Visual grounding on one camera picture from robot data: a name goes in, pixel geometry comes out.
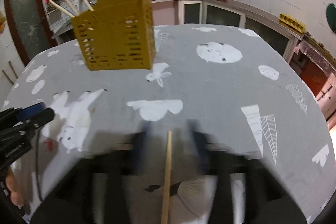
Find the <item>person's left hand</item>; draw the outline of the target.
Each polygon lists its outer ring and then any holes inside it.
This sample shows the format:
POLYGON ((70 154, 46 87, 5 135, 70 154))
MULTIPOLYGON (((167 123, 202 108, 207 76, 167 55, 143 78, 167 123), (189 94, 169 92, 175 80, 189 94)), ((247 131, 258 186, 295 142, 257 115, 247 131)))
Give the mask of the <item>person's left hand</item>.
POLYGON ((21 191, 19 189, 17 180, 14 176, 13 171, 10 167, 7 169, 7 176, 5 178, 6 186, 10 191, 10 199, 15 206, 22 207, 23 206, 23 197, 21 195, 21 191))

